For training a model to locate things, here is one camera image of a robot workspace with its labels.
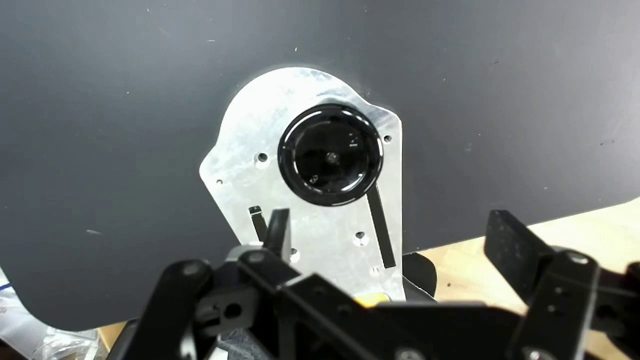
dark gray backdrop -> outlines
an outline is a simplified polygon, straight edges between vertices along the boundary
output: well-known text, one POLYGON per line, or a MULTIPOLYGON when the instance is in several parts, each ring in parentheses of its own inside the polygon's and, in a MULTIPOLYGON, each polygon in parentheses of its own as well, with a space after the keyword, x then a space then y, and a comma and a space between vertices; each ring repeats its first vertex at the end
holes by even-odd
POLYGON ((404 119, 407 248, 640 194, 637 0, 0 3, 0 265, 67 327, 136 315, 235 244, 197 167, 260 72, 332 72, 404 119))

